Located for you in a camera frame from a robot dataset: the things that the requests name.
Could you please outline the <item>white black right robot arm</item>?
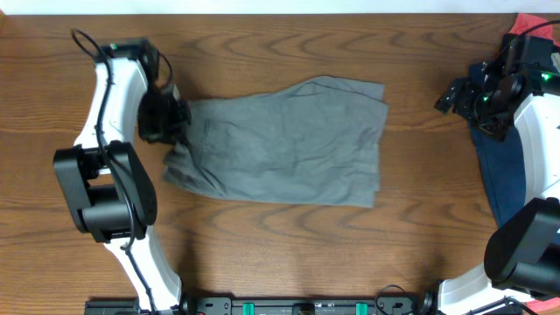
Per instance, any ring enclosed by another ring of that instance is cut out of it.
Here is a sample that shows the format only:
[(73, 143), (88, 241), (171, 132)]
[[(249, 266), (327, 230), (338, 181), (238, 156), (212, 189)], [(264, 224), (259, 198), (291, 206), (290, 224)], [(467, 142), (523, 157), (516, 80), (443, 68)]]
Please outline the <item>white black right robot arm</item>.
[(454, 80), (434, 107), (465, 118), (503, 141), (521, 140), (523, 207), (491, 236), (479, 266), (444, 280), (422, 307), (427, 314), (530, 312), (532, 302), (559, 296), (559, 72), (550, 39), (507, 34), (482, 82)]

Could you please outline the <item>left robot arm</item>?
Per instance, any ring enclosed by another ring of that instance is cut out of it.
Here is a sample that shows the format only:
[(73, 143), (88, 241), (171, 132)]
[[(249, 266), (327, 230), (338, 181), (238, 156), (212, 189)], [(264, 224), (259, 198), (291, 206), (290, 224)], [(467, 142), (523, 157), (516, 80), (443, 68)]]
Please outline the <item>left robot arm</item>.
[(157, 84), (165, 57), (149, 40), (94, 48), (96, 86), (86, 123), (71, 148), (55, 152), (53, 167), (73, 224), (116, 257), (137, 297), (95, 298), (84, 312), (187, 314), (182, 281), (155, 233), (155, 187), (133, 142), (183, 141), (190, 109), (171, 79)]

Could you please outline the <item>grey shorts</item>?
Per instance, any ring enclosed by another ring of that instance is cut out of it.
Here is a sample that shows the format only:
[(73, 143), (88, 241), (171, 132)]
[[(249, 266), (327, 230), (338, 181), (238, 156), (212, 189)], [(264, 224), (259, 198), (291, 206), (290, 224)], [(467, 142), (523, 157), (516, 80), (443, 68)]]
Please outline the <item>grey shorts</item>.
[(380, 83), (320, 76), (274, 93), (192, 101), (166, 181), (221, 200), (372, 207), (389, 113)]

